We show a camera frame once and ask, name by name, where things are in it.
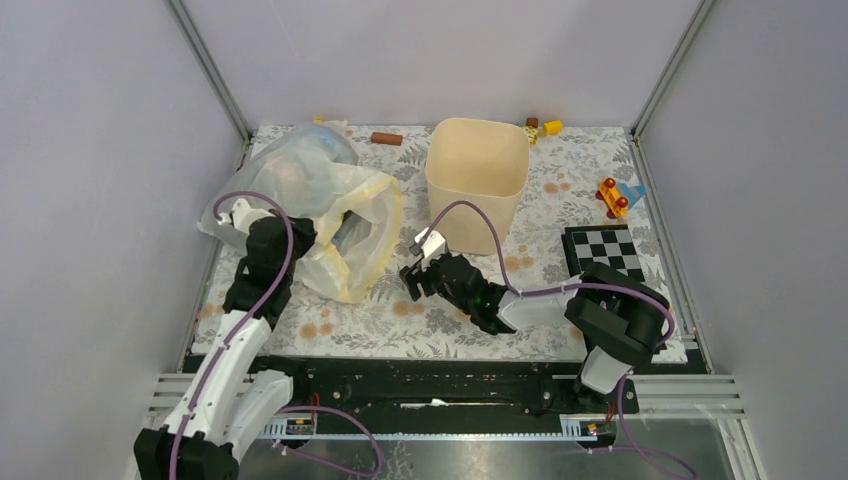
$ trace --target chessboard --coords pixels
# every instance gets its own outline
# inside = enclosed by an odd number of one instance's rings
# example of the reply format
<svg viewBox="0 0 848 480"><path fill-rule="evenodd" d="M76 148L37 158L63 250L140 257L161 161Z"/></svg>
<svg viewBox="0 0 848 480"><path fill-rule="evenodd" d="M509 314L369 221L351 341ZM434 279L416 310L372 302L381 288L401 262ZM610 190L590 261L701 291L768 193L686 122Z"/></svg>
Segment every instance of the chessboard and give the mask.
<svg viewBox="0 0 848 480"><path fill-rule="evenodd" d="M569 227L562 235L562 246L571 276L581 274L592 262L601 262L638 282L645 282L627 225Z"/></svg>

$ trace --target gray wall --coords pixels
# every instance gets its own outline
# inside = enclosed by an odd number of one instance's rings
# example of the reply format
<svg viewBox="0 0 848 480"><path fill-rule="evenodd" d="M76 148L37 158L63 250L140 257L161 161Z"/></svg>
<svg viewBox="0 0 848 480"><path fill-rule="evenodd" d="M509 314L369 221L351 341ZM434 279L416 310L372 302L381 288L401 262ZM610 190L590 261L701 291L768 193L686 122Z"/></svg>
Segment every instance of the gray wall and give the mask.
<svg viewBox="0 0 848 480"><path fill-rule="evenodd" d="M121 478L240 142L163 1L0 4L0 478Z"/></svg>
<svg viewBox="0 0 848 480"><path fill-rule="evenodd" d="M848 3L720 0L644 136L772 479L844 478Z"/></svg>
<svg viewBox="0 0 848 480"><path fill-rule="evenodd" d="M631 125L698 0L187 0L245 118Z"/></svg>

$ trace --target plastic bag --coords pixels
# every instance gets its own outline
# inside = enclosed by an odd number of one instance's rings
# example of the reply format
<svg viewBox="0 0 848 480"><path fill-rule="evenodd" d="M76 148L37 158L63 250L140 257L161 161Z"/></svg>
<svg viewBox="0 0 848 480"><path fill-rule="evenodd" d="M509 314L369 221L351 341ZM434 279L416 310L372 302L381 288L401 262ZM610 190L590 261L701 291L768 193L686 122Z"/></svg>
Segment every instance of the plastic bag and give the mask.
<svg viewBox="0 0 848 480"><path fill-rule="evenodd" d="M237 190L268 195L288 216L314 222L317 238L298 260L295 279L321 295L355 303L389 262L400 235L403 199L394 177L358 166L347 140L325 125L298 128L246 162L206 207L198 228L245 254L247 235L219 225L212 206Z"/></svg>

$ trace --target floral mat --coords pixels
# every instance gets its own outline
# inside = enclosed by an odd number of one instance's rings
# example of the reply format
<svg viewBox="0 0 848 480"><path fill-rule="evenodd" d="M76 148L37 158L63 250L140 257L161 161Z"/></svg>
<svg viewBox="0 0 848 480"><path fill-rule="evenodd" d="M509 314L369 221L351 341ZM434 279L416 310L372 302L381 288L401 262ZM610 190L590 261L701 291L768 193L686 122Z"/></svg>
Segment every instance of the floral mat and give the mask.
<svg viewBox="0 0 848 480"><path fill-rule="evenodd" d="M252 155L292 127L263 126ZM404 195L404 222L395 256L365 300L342 304L328 300L300 283L262 353L298 356L370 358L452 358L581 362L586 355L580 331L564 317L562 325L537 326L512 335L492 336L437 297L411 302L398 270L411 256L412 237L429 223L424 163L433 127L381 126L376 130L404 136L403 145L373 145L373 126L350 126L347 137L366 167L393 175ZM611 176L638 183L623 128L566 128L540 138L530 149L530 174L509 236L504 244L506 266L516 287L531 289L568 278L561 234L565 227L627 223L642 264L646 284L666 296L668 286L659 245L644 200L626 220L608 220L606 207L595 199L598 183ZM502 282L497 259L470 255L472 264L491 281ZM198 313L191 346L205 354L220 324L221 304L232 283L239 256L224 246ZM684 363L677 333L655 363Z"/></svg>

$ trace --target brown toy sausage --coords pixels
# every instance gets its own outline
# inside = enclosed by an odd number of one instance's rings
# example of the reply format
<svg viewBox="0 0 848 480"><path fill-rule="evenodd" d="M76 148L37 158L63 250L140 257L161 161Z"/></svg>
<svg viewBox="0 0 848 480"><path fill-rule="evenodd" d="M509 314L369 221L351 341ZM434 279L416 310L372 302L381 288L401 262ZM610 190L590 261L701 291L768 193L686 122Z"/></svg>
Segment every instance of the brown toy sausage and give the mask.
<svg viewBox="0 0 848 480"><path fill-rule="evenodd" d="M371 134L371 143L382 143L383 145L400 145L403 143L403 135L394 133L374 132Z"/></svg>

